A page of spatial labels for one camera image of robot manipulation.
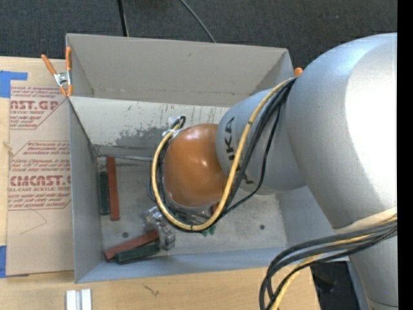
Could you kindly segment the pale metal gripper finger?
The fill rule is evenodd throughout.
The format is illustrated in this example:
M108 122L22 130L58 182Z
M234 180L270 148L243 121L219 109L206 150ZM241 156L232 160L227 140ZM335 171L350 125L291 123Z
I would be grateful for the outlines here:
M169 251L175 247L176 231L168 223L158 223L160 246L162 250Z
M162 213L157 206L154 206L143 213L143 220L143 228L146 232L159 230L161 227Z

